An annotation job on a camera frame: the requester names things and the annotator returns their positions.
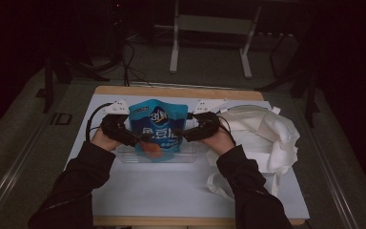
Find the black jacket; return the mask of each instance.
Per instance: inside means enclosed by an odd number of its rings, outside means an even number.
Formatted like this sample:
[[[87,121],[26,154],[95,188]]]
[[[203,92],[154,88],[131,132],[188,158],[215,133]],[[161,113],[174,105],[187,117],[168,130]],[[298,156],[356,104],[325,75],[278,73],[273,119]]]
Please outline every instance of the black jacket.
[[[85,142],[30,218],[29,228],[92,229],[92,189],[109,179],[114,159],[114,154]],[[281,202],[263,187],[266,180],[257,163],[245,157],[241,146],[221,156],[217,166],[234,191],[236,228],[293,228]]]

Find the blue bag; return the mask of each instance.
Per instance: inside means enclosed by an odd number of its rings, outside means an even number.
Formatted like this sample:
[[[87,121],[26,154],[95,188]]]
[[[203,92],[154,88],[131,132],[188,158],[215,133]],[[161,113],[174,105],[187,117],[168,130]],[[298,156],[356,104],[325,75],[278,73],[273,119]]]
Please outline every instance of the blue bag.
[[[150,142],[140,142],[135,151],[140,156],[148,157],[152,162],[173,158],[173,153],[180,152],[182,136],[176,136],[174,130],[184,130],[188,106],[171,104],[150,99],[130,108],[130,127],[138,135],[153,134]]]

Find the wooden table edge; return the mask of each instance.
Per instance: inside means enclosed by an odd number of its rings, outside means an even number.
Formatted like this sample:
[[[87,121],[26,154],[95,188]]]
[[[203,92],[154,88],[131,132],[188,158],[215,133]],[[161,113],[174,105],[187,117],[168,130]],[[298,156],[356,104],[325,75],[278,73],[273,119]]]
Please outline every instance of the wooden table edge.
[[[263,95],[260,92],[226,89],[98,86],[94,91],[94,94],[122,94],[190,98],[227,98],[252,101],[264,100]]]
[[[294,226],[305,219],[289,219]],[[96,226],[234,226],[234,219],[179,218],[179,217],[99,217],[93,218]]]

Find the clear plastic container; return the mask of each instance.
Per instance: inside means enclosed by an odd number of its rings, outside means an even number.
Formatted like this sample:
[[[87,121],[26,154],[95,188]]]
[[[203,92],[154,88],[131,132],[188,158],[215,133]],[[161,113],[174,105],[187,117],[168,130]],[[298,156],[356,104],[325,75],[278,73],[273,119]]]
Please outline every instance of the clear plastic container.
[[[187,120],[185,129],[193,128],[195,123],[195,119]],[[199,142],[188,142],[183,138],[179,148],[180,151],[174,153],[138,153],[132,146],[121,145],[117,147],[115,154],[119,160],[125,163],[192,163],[195,161],[197,150],[204,147]]]

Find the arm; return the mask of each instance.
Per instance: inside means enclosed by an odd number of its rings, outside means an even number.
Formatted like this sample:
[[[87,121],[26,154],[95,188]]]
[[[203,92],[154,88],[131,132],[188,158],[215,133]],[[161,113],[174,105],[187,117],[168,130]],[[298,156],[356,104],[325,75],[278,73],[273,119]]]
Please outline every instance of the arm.
[[[234,191],[236,228],[293,228],[280,200],[264,188],[266,179],[256,161],[246,158],[242,146],[234,146],[222,129],[201,142],[220,155],[216,164]]]
[[[84,142],[79,155],[70,160],[55,181],[46,200],[30,218],[29,228],[92,228],[92,189],[108,179],[120,143],[99,129],[91,142]]]

